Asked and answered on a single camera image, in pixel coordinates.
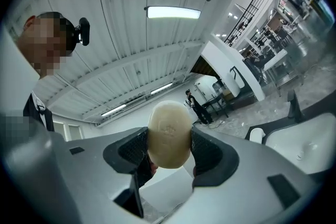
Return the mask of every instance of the person in black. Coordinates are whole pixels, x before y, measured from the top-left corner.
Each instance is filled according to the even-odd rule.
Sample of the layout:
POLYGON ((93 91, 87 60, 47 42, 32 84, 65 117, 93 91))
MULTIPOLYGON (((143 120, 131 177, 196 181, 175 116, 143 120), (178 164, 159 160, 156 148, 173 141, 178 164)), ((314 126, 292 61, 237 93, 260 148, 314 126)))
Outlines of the person in black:
POLYGON ((190 90, 185 91, 185 94, 187 95, 187 99, 189 101, 189 104, 191 104, 191 107, 193 108, 193 110, 195 111, 195 113, 197 114, 199 120, 205 124, 205 125, 212 125, 213 124, 213 119, 211 118, 211 115, 206 111, 205 108, 203 108, 195 99, 195 97, 193 97, 191 95, 190 90))
POLYGON ((276 38, 274 37, 274 35, 272 34, 272 32, 269 29, 264 27, 263 30, 265 31, 265 36, 268 39, 270 39, 273 43, 277 42, 276 38))

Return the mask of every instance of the window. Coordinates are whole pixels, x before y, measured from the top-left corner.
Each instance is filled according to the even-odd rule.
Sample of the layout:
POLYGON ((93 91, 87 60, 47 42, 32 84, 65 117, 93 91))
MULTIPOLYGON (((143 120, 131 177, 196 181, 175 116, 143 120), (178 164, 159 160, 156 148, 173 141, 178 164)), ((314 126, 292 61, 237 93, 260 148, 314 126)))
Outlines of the window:
POLYGON ((285 0, 280 0, 279 1, 279 8, 285 8, 286 1, 285 0))
POLYGON ((62 122, 56 122, 54 121, 54 129, 56 133, 59 133, 63 136, 64 140, 66 141, 67 138, 65 136, 65 126, 62 122))
POLYGON ((69 131, 70 131, 71 140, 82 139, 82 135, 80 133, 80 128, 78 125, 69 124, 69 131))

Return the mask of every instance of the black suit jacket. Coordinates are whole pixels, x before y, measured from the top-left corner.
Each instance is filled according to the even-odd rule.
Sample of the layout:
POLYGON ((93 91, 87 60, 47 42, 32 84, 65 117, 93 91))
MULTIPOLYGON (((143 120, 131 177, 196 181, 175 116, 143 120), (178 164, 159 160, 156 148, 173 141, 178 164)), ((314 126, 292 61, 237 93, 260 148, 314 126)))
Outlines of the black suit jacket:
MULTIPOLYGON (((44 123, 40 117, 40 113, 36 110, 34 102, 33 102, 33 96, 30 94, 28 101, 25 105, 25 108, 23 109, 23 116, 29 116, 35 120, 37 120, 38 122, 40 122, 43 126, 44 123)), ((46 119, 46 129, 48 131, 52 131, 54 132, 54 122, 53 117, 52 117, 52 112, 49 109, 45 109, 44 111, 44 117, 46 119)))

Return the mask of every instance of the black metal grille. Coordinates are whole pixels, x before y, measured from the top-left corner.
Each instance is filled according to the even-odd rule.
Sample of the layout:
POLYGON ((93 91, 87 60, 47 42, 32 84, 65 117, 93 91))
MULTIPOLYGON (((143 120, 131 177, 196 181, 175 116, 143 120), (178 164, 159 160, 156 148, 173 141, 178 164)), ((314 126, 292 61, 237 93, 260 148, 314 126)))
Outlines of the black metal grille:
POLYGON ((254 15, 257 13, 264 0, 252 0, 248 5, 247 9, 237 22, 234 29, 225 39, 225 43, 227 43, 230 47, 233 45, 235 40, 242 34, 248 24, 253 20, 254 15))

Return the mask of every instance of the ceiling light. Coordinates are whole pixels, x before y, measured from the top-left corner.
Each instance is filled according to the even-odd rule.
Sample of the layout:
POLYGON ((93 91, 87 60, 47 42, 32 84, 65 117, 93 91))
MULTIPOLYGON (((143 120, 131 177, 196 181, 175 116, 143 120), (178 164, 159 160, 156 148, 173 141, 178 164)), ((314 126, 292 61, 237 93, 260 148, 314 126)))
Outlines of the ceiling light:
POLYGON ((176 18, 190 18, 198 19, 201 12, 199 10, 190 8, 179 7, 148 7, 148 18, 164 18, 164 17, 176 17, 176 18))
POLYGON ((170 87, 171 85, 173 85, 173 83, 169 83, 169 84, 167 84, 167 85, 165 85, 165 86, 162 86, 162 87, 160 87, 160 88, 158 88, 158 89, 152 91, 151 94, 155 94, 155 93, 157 93, 157 92, 159 92, 159 91, 162 91, 162 90, 164 90, 164 89, 170 87))
POLYGON ((122 105, 118 106, 118 107, 115 108, 115 109, 111 109, 111 110, 105 112, 105 113, 102 114, 101 116, 102 116, 102 117, 105 117, 105 116, 107 116, 107 115, 110 115, 110 114, 112 114, 113 112, 116 112, 116 111, 118 111, 118 110, 123 109, 125 106, 126 106, 125 104, 122 104, 122 105))

